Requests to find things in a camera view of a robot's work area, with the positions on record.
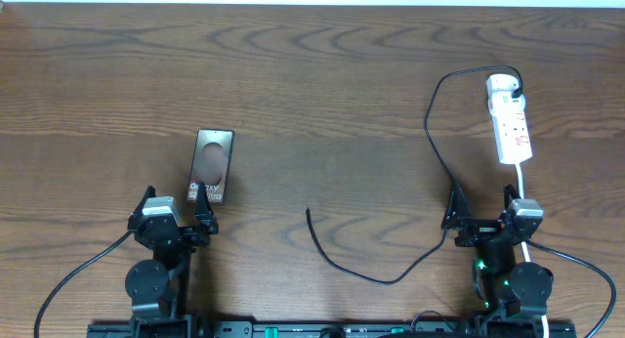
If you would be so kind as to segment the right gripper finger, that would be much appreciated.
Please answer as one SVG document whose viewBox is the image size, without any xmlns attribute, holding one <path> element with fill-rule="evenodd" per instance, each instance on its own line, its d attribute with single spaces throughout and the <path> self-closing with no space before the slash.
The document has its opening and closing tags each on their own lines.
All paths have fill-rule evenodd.
<svg viewBox="0 0 625 338">
<path fill-rule="evenodd" d="M 443 230 L 460 230 L 472 218 L 468 200 L 458 182 L 450 188 L 449 201 L 441 220 Z"/>
<path fill-rule="evenodd" d="M 520 197 L 520 193 L 517 191 L 515 186 L 512 184 L 508 184 L 506 187 L 504 187 L 504 208 L 508 209 L 511 203 L 514 200 L 519 199 Z"/>
</svg>

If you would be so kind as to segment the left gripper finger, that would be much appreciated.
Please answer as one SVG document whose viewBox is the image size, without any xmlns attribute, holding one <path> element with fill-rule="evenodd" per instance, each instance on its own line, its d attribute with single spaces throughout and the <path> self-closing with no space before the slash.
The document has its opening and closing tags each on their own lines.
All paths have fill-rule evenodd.
<svg viewBox="0 0 625 338">
<path fill-rule="evenodd" d="M 208 233 L 218 233 L 219 223 L 206 194 L 198 195 L 195 202 L 194 217 Z"/>
<path fill-rule="evenodd" d="M 153 186 L 148 186 L 146 188 L 146 191 L 145 191 L 141 201 L 139 202 L 139 204 L 137 205 L 137 207 L 133 211 L 132 215 L 133 216 L 142 216 L 143 215 L 143 209 L 144 209 L 144 206 L 145 206 L 146 202 L 150 198 L 152 198 L 152 197 L 155 197 L 155 188 Z"/>
</svg>

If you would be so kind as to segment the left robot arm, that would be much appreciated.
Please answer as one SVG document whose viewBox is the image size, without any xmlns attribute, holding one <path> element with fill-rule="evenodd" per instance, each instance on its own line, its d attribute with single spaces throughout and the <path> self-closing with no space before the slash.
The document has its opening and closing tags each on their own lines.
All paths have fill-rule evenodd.
<svg viewBox="0 0 625 338">
<path fill-rule="evenodd" d="M 201 314 L 187 311 L 192 255 L 219 232 L 205 190 L 197 193 L 193 226 L 181 226 L 175 200 L 158 196 L 149 186 L 128 220 L 134 239 L 152 257 L 134 265 L 126 275 L 125 290 L 132 301 L 133 337 L 212 337 Z"/>
</svg>

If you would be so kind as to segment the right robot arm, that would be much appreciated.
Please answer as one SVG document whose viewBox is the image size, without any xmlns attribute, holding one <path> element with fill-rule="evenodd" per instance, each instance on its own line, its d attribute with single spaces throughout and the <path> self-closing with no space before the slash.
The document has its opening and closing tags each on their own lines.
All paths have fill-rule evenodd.
<svg viewBox="0 0 625 338">
<path fill-rule="evenodd" d="M 456 246 L 476 249 L 474 287 L 487 305 L 484 314 L 473 318 L 477 334 L 492 334 L 502 324 L 535 327 L 536 321 L 547 314 L 553 273 L 531 261 L 519 262 L 515 255 L 515 247 L 537 231 L 543 216 L 536 200 L 522 198 L 514 186 L 507 185 L 500 216 L 475 218 L 460 185 L 451 185 L 441 228 L 457 232 Z"/>
</svg>

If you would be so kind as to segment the white USB charger plug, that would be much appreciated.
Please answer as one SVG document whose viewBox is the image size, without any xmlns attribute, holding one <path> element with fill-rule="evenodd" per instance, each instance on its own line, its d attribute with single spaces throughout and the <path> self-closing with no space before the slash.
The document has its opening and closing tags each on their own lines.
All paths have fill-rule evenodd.
<svg viewBox="0 0 625 338">
<path fill-rule="evenodd" d="M 515 93 L 521 89 L 521 82 L 516 76 L 504 73 L 492 74 L 486 80 L 486 90 L 489 97 L 496 91 L 507 91 Z"/>
</svg>

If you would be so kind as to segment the white power strip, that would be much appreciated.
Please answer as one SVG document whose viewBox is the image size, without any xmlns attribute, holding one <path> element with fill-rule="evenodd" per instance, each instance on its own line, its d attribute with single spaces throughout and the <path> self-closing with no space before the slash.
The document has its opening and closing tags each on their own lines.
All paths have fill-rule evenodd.
<svg viewBox="0 0 625 338">
<path fill-rule="evenodd" d="M 499 162 L 521 164 L 532 157 L 525 117 L 525 98 L 512 92 L 494 91 L 488 99 Z"/>
</svg>

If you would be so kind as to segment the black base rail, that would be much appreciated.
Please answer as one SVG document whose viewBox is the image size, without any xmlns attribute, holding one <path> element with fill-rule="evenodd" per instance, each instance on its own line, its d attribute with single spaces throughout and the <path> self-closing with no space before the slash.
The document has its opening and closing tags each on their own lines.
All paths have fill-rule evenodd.
<svg viewBox="0 0 625 338">
<path fill-rule="evenodd" d="M 204 337 L 204 338 L 369 338 L 369 337 L 471 337 L 467 328 L 454 330 L 439 320 L 419 321 L 408 324 L 367 323 L 252 323 L 249 321 L 220 321 L 187 328 L 183 323 L 177 327 L 172 323 L 161 326 L 131 327 L 129 324 L 91 324 L 87 328 L 88 338 L 115 337 Z"/>
</svg>

